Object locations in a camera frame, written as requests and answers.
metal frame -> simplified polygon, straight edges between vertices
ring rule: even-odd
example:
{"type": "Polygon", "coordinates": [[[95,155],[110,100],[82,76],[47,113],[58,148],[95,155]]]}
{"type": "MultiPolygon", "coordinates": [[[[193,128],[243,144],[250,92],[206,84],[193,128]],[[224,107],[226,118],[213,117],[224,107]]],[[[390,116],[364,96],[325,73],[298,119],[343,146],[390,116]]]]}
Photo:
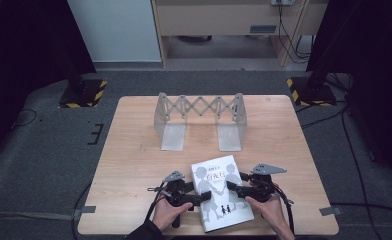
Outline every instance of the metal frame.
{"type": "Polygon", "coordinates": [[[227,103],[221,96],[213,97],[210,102],[199,96],[190,102],[185,95],[180,95],[172,101],[162,92],[159,94],[154,116],[155,129],[161,137],[161,150],[183,150],[187,117],[190,111],[199,116],[209,111],[215,114],[220,151],[242,150],[243,136],[247,129],[247,115],[241,93],[236,94],[234,99],[227,103]],[[170,122],[174,114],[179,115],[182,121],[170,122]],[[221,115],[224,114],[231,115],[230,123],[220,121],[221,115]]]}

gray carpet floor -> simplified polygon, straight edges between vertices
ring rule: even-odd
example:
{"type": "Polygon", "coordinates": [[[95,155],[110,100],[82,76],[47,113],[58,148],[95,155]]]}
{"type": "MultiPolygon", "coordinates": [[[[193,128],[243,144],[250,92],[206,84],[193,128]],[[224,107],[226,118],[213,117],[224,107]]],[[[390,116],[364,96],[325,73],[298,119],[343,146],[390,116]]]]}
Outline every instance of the gray carpet floor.
{"type": "MultiPolygon", "coordinates": [[[[75,204],[81,208],[86,193],[82,198],[80,195],[93,179],[117,102],[122,96],[156,96],[159,92],[167,95],[241,92],[244,95],[290,96],[286,80],[302,75],[306,74],[285,71],[99,72],[87,76],[108,81],[99,104],[76,109],[58,108],[66,81],[39,89],[29,95],[24,110],[0,148],[0,213],[71,215],[75,204]],[[97,144],[89,145],[95,140],[92,132],[99,130],[97,124],[104,126],[100,138],[97,144]]],[[[344,100],[343,92],[332,89],[338,100],[344,100]]],[[[381,238],[392,239],[392,209],[380,207],[392,208],[392,171],[386,163],[370,160],[353,119],[348,112],[338,114],[345,105],[341,102],[332,107],[295,106],[329,200],[343,211],[336,216],[339,233],[328,239],[379,239],[369,212],[381,238]],[[335,114],[336,117],[327,121],[310,124],[335,114]],[[373,205],[367,211],[363,188],[368,203],[380,206],[373,205]]],[[[73,239],[71,229],[71,221],[66,220],[0,218],[0,239],[73,239]]],[[[123,237],[76,235],[78,239],[123,237]]]]}

human hand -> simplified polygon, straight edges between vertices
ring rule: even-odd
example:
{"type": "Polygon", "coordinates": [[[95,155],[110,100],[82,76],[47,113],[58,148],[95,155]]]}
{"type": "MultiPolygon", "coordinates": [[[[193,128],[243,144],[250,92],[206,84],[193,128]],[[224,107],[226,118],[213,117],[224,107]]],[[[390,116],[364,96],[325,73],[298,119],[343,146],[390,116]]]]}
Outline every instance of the human hand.
{"type": "Polygon", "coordinates": [[[189,210],[192,206],[193,204],[188,202],[179,207],[174,207],[161,195],[161,199],[156,204],[152,222],[163,232],[174,222],[178,215],[189,210]]]}
{"type": "Polygon", "coordinates": [[[290,230],[290,227],[287,225],[286,219],[284,218],[279,196],[272,196],[264,203],[258,202],[249,196],[245,197],[245,200],[253,208],[261,212],[262,217],[267,220],[281,240],[295,239],[292,230],[290,230]]]}

power outlet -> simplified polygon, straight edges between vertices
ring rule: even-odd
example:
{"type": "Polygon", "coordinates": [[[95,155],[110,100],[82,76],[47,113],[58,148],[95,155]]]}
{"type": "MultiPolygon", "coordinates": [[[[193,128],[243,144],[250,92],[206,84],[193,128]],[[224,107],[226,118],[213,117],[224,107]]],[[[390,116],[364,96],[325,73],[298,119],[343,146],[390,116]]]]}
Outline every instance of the power outlet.
{"type": "Polygon", "coordinates": [[[271,5],[273,6],[291,6],[293,4],[295,4],[295,0],[271,0],[271,5]]]}

book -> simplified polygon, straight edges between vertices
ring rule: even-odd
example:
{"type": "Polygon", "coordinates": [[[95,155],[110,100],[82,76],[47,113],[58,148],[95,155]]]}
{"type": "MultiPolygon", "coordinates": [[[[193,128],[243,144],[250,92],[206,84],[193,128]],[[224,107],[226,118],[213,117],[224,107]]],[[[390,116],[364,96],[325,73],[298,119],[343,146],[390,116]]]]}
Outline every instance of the book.
{"type": "Polygon", "coordinates": [[[211,199],[200,206],[205,232],[254,219],[250,205],[227,188],[226,181],[242,186],[233,155],[192,164],[191,172],[195,192],[200,195],[211,191],[212,194],[211,199]]]}

